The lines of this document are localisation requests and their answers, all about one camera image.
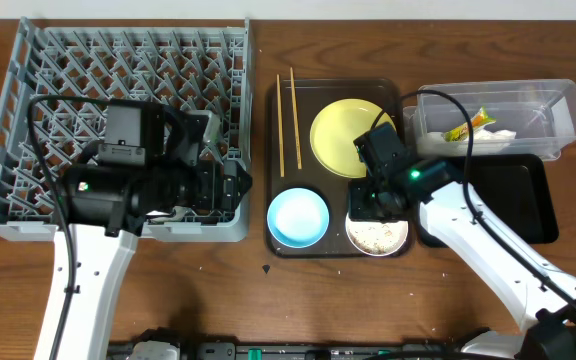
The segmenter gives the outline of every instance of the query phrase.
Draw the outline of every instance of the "yellow snack wrapper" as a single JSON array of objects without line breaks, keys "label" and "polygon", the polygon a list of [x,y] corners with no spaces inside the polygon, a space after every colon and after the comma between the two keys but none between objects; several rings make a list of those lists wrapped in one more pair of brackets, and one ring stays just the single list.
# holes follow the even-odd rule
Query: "yellow snack wrapper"
[{"label": "yellow snack wrapper", "polygon": [[[475,116],[473,116],[472,119],[470,119],[470,121],[472,122],[473,134],[483,129],[484,126],[488,124],[494,124],[497,122],[496,119],[493,119],[490,116],[488,116],[486,108],[484,108],[483,106],[481,107],[481,109],[479,109],[477,114],[475,114]],[[443,133],[442,136],[444,140],[446,140],[447,142],[466,140],[468,138],[468,124],[463,123],[462,125],[459,125],[456,128]]]}]

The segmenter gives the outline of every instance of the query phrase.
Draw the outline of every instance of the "white background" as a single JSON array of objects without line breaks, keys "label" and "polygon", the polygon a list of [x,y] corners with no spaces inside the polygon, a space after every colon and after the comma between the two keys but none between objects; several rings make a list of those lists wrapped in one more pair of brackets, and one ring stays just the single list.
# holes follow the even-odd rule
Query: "white background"
[{"label": "white background", "polygon": [[576,0],[0,0],[0,19],[576,20]]}]

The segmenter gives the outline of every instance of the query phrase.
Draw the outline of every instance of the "table surface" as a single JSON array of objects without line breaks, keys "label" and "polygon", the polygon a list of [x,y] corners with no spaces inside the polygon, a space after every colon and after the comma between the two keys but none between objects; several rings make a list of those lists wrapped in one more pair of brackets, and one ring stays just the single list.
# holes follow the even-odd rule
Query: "table surface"
[{"label": "table surface", "polygon": [[[39,26],[206,26],[233,21],[36,21]],[[0,92],[16,21],[0,21]],[[517,332],[500,300],[451,250],[419,243],[396,259],[283,260],[264,244],[264,95],[276,74],[385,77],[425,84],[567,78],[576,83],[576,22],[255,21],[250,232],[235,244],[142,240],[112,329],[235,336],[242,342],[393,343],[450,340],[488,326]],[[576,143],[546,164],[559,240],[536,249],[576,276]],[[27,359],[52,276],[50,243],[0,239],[0,359]],[[263,265],[270,265],[266,275]]]}]

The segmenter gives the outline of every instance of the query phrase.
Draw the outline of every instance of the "light blue bowl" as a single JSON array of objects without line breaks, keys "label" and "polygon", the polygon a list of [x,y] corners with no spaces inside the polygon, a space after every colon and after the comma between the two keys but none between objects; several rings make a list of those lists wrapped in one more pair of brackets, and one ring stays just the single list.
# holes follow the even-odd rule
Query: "light blue bowl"
[{"label": "light blue bowl", "polygon": [[277,241],[291,248],[304,248],[324,236],[330,213],[324,200],[315,192],[295,188],[273,199],[266,221]]}]

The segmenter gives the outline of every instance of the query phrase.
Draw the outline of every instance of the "dish rack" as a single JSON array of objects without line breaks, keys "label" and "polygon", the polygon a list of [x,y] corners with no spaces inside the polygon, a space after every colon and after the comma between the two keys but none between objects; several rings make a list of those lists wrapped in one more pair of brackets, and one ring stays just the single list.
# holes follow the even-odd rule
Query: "dish rack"
[{"label": "dish rack", "polygon": [[[243,28],[46,28],[22,18],[0,99],[0,236],[52,240],[54,203],[28,142],[24,109],[35,95],[157,101],[221,117],[227,150],[250,171],[254,40]],[[36,123],[52,176],[85,145],[103,139],[105,113],[92,104],[38,104]],[[181,220],[145,224],[142,236],[171,242],[243,239],[249,196],[234,212],[190,211]]]}]

